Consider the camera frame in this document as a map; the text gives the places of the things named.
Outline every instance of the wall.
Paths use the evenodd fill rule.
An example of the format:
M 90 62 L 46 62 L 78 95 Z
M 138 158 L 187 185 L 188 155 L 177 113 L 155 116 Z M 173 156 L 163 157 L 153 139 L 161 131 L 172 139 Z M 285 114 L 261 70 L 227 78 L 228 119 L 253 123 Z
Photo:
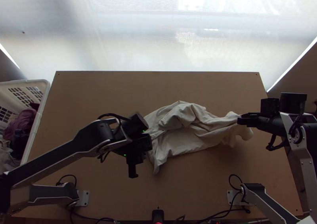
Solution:
M 22 71 L 0 50 L 0 82 L 26 79 Z
M 280 97 L 281 92 L 306 93 L 305 112 L 316 111 L 317 101 L 317 43 L 312 43 L 292 69 L 267 93 Z

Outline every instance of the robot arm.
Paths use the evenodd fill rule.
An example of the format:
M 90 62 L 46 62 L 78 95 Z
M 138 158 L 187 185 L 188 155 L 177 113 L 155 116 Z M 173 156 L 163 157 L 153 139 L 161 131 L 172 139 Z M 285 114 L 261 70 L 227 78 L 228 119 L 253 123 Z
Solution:
M 117 124 L 117 127 L 110 128 L 112 124 Z M 0 176 L 0 214 L 11 215 L 32 205 L 78 205 L 84 192 L 77 191 L 72 183 L 63 186 L 33 183 L 82 157 L 115 152 L 126 158 L 129 177 L 137 177 L 136 164 L 142 163 L 145 152 L 152 149 L 151 138 L 144 133 L 147 128 L 146 121 L 139 114 L 123 123 L 117 118 L 96 120 L 81 129 L 73 140 L 5 172 Z
M 267 150 L 273 151 L 290 146 L 299 158 L 307 193 L 310 217 L 305 222 L 317 221 L 317 119 L 304 113 L 306 94 L 282 93 L 281 100 L 268 98 L 261 100 L 260 113 L 243 114 L 238 124 L 256 127 L 272 134 Z M 273 146 L 276 136 L 283 142 Z M 241 192 L 246 202 L 256 205 L 273 223 L 297 223 L 300 220 L 275 202 L 265 193 L 261 184 L 242 184 Z

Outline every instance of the crumpled towel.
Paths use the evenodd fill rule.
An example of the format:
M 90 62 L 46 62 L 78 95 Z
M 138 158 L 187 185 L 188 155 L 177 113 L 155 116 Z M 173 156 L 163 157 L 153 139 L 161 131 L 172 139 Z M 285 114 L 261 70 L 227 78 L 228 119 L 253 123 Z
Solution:
M 234 147 L 235 136 L 249 140 L 250 128 L 237 124 L 240 116 L 229 112 L 219 118 L 194 103 L 178 101 L 162 107 L 144 118 L 149 125 L 146 131 L 152 138 L 153 149 L 148 152 L 154 164 L 154 174 L 167 157 L 196 152 L 220 143 Z
M 7 128 L 4 130 L 3 138 L 5 140 L 12 140 L 16 129 L 31 129 L 35 116 L 35 109 L 27 108 L 22 110 L 18 117 L 8 124 Z

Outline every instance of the metal plate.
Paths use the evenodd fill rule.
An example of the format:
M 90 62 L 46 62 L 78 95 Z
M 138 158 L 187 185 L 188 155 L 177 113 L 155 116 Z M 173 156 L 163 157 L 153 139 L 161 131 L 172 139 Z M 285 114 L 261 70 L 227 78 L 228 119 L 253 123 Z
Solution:
M 228 203 L 229 205 L 231 205 L 232 199 L 235 196 L 235 194 L 239 192 L 238 190 L 227 190 L 227 198 L 228 198 Z M 253 204 L 250 203 L 245 203 L 245 202 L 241 202 L 242 200 L 242 195 L 237 195 L 237 197 L 235 198 L 235 200 L 233 201 L 233 205 L 236 206 L 253 206 Z
M 84 191 L 77 191 L 78 196 L 79 196 L 79 201 L 75 205 L 76 207 L 85 207 L 88 205 L 88 200 L 89 200 L 89 191 L 84 190 Z

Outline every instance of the white curtain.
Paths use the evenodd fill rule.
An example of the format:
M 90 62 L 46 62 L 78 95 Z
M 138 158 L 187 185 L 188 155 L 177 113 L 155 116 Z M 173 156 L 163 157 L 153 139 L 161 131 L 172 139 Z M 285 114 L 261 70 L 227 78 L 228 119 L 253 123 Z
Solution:
M 56 70 L 253 71 L 266 89 L 317 36 L 316 0 L 0 0 L 0 44 Z

